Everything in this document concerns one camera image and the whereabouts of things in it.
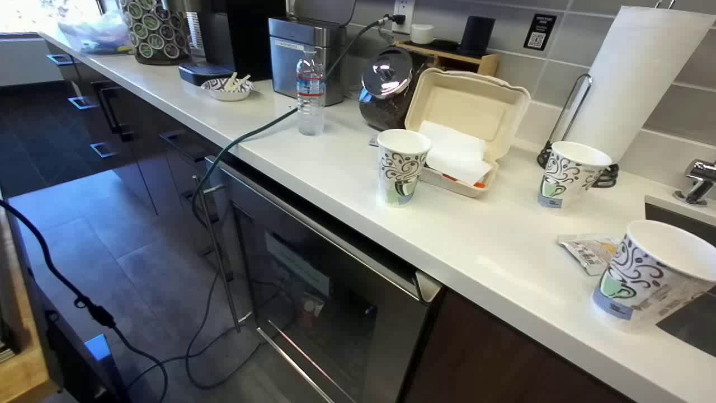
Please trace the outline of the chrome sink faucet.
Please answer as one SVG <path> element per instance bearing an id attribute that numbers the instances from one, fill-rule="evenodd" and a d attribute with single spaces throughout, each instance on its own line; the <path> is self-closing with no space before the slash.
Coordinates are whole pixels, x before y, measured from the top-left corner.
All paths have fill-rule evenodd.
<path id="1" fill-rule="evenodd" d="M 705 207 L 705 196 L 716 187 L 716 164 L 695 159 L 686 170 L 689 187 L 679 190 L 687 205 Z"/>

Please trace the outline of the blue patterned small plate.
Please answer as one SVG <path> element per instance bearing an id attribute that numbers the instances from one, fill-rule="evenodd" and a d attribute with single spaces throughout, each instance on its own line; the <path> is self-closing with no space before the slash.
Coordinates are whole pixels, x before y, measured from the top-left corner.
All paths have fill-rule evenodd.
<path id="1" fill-rule="evenodd" d="M 221 104 L 235 104 L 251 94 L 251 82 L 211 79 L 200 85 L 204 94 Z"/>

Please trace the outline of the patterned paper cup near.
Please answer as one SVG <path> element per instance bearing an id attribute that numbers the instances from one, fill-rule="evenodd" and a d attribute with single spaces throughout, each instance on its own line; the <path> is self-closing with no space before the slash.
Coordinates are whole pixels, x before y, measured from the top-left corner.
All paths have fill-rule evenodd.
<path id="1" fill-rule="evenodd" d="M 593 303 L 628 324 L 656 324 L 716 284 L 716 246 L 656 220 L 628 226 Z"/>

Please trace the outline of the crumpled snack wrapper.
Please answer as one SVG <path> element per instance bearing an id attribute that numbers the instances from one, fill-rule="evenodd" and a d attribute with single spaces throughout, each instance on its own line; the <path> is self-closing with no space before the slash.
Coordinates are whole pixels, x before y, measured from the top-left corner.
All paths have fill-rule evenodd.
<path id="1" fill-rule="evenodd" d="M 558 244 L 584 268 L 586 276 L 600 276 L 621 253 L 621 239 L 612 236 L 560 236 Z"/>

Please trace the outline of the beige clamshell takeout box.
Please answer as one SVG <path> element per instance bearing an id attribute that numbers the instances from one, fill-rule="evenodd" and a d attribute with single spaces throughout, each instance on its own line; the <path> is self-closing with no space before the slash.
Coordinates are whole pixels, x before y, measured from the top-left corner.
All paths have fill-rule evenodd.
<path id="1" fill-rule="evenodd" d="M 508 155 L 529 112 L 531 93 L 508 82 L 428 67 L 415 87 L 406 127 L 449 127 L 484 142 L 482 158 L 490 165 L 480 180 L 465 181 L 431 164 L 424 180 L 465 198 L 484 198 L 496 189 L 499 159 Z"/>

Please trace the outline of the white tissue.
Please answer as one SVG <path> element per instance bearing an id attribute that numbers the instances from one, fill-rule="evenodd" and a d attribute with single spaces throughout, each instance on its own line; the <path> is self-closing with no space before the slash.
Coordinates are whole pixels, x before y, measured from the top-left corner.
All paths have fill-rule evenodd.
<path id="1" fill-rule="evenodd" d="M 487 161 L 487 142 L 462 130 L 424 121 L 418 127 L 432 144 L 428 165 L 465 187 L 477 187 L 487 180 L 492 165 Z"/>

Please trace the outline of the clear plastic water bottle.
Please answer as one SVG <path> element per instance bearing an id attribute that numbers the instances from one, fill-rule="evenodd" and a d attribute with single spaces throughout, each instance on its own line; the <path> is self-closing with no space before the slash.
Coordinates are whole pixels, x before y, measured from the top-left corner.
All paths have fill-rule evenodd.
<path id="1" fill-rule="evenodd" d="M 296 66 L 299 130 L 320 135 L 326 130 L 326 67 L 313 48 L 308 48 Z"/>

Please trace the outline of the stainless dishwasher front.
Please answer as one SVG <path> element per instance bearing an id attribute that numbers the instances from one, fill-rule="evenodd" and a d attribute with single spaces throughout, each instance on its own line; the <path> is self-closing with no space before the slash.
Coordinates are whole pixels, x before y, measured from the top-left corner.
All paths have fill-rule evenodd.
<path id="1" fill-rule="evenodd" d="M 255 332 L 308 397 L 398 403 L 441 284 L 242 161 L 216 168 L 211 201 Z"/>

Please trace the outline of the patterned paper cup centre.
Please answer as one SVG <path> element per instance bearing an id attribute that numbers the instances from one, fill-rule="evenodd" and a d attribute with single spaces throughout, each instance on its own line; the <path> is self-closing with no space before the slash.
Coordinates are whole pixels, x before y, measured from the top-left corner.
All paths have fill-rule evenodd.
<path id="1" fill-rule="evenodd" d="M 388 205 L 409 201 L 432 149 L 431 140 L 413 130 L 383 130 L 377 146 L 380 199 Z"/>

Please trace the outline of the white wall outlet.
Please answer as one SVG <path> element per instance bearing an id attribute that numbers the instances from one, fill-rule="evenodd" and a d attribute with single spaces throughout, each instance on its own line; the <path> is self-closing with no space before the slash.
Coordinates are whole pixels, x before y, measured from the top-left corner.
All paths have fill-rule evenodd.
<path id="1" fill-rule="evenodd" d="M 415 0 L 394 0 L 397 30 L 407 30 L 413 24 Z"/>

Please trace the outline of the black round coffee pot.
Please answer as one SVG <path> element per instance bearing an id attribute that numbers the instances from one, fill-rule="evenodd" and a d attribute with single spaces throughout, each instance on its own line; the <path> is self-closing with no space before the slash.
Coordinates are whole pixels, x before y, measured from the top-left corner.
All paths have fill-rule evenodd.
<path id="1" fill-rule="evenodd" d="M 415 64 L 404 50 L 380 51 L 361 76 L 359 109 L 377 127 L 402 127 L 413 99 Z"/>

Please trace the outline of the black silver Keurig machine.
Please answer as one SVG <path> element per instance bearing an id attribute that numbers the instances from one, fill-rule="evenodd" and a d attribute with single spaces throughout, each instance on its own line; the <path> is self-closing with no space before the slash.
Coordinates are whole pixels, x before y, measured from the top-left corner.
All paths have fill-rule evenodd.
<path id="1" fill-rule="evenodd" d="M 285 0 L 186 0 L 197 13 L 202 60 L 180 67 L 186 84 L 202 85 L 237 71 L 265 82 L 271 76 L 270 21 L 285 19 Z"/>

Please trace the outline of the clear plastic bag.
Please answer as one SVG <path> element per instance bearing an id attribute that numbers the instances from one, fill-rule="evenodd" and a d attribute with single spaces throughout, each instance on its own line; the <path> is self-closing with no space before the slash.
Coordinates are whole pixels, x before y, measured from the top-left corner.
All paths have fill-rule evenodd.
<path id="1" fill-rule="evenodd" d="M 120 9 L 102 15 L 69 12 L 58 21 L 58 30 L 83 55 L 126 55 L 133 50 L 130 30 Z"/>

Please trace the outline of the white paper towel roll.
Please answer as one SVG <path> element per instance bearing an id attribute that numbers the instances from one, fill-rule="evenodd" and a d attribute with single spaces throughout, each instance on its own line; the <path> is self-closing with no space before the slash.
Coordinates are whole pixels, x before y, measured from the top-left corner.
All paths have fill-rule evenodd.
<path id="1" fill-rule="evenodd" d="M 714 22 L 714 13 L 622 8 L 588 69 L 593 85 L 569 140 L 621 161 Z"/>

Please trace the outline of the steel condiment bin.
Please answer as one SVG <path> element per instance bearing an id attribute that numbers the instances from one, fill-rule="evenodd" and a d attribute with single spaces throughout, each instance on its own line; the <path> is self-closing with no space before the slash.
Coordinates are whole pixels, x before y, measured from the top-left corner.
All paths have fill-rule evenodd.
<path id="1" fill-rule="evenodd" d="M 296 67 L 308 50 L 315 50 L 328 71 L 326 105 L 337 105 L 345 99 L 340 69 L 332 64 L 343 50 L 345 30 L 320 21 L 270 21 L 271 48 L 271 82 L 274 89 L 285 97 L 296 97 Z"/>

